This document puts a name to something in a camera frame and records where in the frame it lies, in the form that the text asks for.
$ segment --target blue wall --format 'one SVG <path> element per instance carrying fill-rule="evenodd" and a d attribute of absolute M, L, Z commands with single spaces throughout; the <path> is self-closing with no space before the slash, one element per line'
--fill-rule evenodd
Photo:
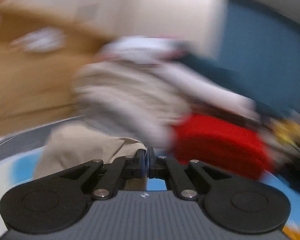
<path fill-rule="evenodd" d="M 300 112 L 300 25 L 251 0 L 230 0 L 220 64 L 281 111 Z"/>

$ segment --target gray ribbed surface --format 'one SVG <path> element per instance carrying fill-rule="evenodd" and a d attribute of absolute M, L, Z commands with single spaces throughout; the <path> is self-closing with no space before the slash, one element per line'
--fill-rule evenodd
<path fill-rule="evenodd" d="M 29 236 L 10 231 L 2 240 L 284 240 L 282 232 L 238 235 L 213 224 L 195 202 L 171 191 L 119 191 L 110 200 L 95 202 L 87 215 L 63 231 Z"/>

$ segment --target clothing pile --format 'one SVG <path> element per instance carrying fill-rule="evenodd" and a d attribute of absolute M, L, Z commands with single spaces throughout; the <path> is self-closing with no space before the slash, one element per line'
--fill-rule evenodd
<path fill-rule="evenodd" d="M 141 36 L 106 44 L 99 62 L 84 66 L 75 77 L 82 121 L 51 133 L 35 178 L 91 159 L 111 162 L 145 145 L 170 151 L 181 161 L 199 159 L 254 179 L 270 169 L 256 132 L 209 111 L 194 114 L 198 106 L 213 107 L 245 122 L 259 121 L 254 100 L 181 63 L 189 50 L 186 42 Z"/>

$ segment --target metal screw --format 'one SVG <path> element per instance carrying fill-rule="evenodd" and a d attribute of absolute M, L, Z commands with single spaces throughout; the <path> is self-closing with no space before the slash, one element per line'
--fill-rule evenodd
<path fill-rule="evenodd" d="M 197 192 L 191 189 L 185 189 L 181 192 L 181 195 L 186 198 L 193 198 L 197 195 Z"/>
<path fill-rule="evenodd" d="M 109 191 L 104 188 L 99 188 L 93 192 L 93 194 L 97 197 L 106 197 L 109 195 Z"/>

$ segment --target red object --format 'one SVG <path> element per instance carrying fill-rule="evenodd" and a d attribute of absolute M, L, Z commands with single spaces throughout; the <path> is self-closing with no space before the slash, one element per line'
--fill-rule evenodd
<path fill-rule="evenodd" d="M 249 179 L 272 170 L 265 146 L 252 130 L 199 114 L 173 128 L 174 153 L 181 163 L 197 159 Z"/>

